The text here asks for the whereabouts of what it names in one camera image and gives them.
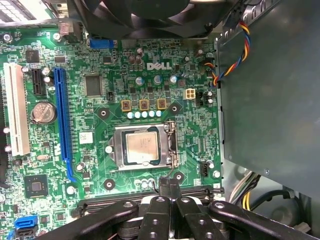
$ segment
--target chipset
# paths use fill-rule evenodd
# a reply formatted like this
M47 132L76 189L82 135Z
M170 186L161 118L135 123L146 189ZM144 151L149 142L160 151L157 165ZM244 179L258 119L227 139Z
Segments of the chipset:
M87 97L100 97L102 91L102 79L98 74L90 74L84 76L84 94Z
M109 145L119 171L178 166L174 121L116 126Z

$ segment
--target fan blade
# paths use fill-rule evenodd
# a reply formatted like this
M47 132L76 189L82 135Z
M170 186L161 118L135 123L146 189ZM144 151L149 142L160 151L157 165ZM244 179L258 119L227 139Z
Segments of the fan blade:
M120 23L129 28L134 27L131 19L131 11L127 5L127 0L103 0L103 3Z

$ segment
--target electrolytic capacitor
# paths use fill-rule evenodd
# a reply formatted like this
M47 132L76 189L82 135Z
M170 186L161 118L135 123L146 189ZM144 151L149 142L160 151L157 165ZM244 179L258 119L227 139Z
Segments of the electrolytic capacitor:
M22 72L23 74L31 75L31 68L28 67L28 66L23 66L23 67L21 68L21 72Z

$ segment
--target blue pcie x16 slot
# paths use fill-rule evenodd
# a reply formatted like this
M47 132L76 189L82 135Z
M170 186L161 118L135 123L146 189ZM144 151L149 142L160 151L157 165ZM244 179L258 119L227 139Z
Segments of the blue pcie x16 slot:
M72 168L72 141L69 118L68 90L67 90L67 73L61 67L53 70L54 86L56 97L56 110L59 127L59 138L62 160L66 163L66 175L69 180L75 182Z

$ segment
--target gray metal panel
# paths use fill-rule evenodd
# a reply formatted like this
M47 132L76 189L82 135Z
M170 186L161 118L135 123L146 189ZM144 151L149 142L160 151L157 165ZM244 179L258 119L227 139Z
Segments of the gray metal panel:
M248 59L221 83L225 157L318 199L319 9L318 0L280 1L250 26ZM219 41L220 66L243 42L242 34Z

